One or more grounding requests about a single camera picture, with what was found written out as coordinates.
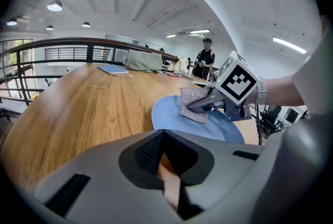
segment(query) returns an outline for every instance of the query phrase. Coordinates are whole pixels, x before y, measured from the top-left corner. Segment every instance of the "black shirt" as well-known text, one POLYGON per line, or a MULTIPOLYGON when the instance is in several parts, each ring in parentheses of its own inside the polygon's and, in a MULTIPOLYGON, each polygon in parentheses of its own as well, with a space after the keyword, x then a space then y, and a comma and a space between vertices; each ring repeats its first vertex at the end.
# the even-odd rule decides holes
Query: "black shirt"
MULTIPOLYGON (((199 60, 199 62, 206 61, 206 65, 213 64, 215 61, 215 54, 213 53, 211 55, 211 52, 212 52, 211 49, 209 49, 209 51, 207 52, 205 50, 202 50, 198 54, 197 59, 199 60)), ((197 65, 194 75, 206 80, 208 77, 209 70, 210 68, 200 68, 199 65, 197 65)))

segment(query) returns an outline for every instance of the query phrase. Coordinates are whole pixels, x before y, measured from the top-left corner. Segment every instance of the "man in black shirt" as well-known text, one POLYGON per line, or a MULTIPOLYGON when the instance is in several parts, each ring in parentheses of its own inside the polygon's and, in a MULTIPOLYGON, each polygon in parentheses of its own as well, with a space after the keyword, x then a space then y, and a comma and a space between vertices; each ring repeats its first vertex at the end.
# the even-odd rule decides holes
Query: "man in black shirt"
POLYGON ((206 80, 209 70, 214 66, 215 54, 211 50, 212 40, 205 38, 202 41, 204 50, 202 50, 197 56, 199 65, 197 65, 194 75, 206 80))

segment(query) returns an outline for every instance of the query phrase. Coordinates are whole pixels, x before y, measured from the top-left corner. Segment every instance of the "blue plate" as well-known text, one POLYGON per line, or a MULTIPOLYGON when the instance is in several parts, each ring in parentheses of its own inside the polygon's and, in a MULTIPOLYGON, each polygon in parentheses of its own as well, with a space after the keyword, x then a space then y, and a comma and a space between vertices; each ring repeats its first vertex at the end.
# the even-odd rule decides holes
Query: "blue plate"
POLYGON ((181 97, 166 96, 159 99, 152 108, 151 119, 155 130, 180 130, 198 136, 220 141, 244 143, 235 124, 222 112, 208 112, 208 123, 199 123, 180 114, 181 97))

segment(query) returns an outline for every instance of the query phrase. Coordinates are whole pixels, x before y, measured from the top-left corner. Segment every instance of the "hat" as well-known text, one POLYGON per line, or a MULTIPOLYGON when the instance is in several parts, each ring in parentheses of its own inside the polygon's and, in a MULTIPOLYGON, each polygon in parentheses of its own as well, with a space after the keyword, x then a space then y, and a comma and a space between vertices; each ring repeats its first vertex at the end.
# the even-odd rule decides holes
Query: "hat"
POLYGON ((212 40, 209 39, 209 38, 205 38, 205 39, 202 40, 202 42, 204 42, 204 43, 212 43, 212 40))

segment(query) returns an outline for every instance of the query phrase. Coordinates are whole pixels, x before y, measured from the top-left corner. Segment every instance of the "white watch strap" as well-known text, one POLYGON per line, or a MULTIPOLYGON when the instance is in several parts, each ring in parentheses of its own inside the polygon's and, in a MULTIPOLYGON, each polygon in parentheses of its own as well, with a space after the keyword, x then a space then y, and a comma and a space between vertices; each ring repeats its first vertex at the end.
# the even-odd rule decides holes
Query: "white watch strap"
POLYGON ((256 105, 265 105, 267 101, 267 88, 264 80, 260 79, 257 86, 257 95, 255 96, 256 105))

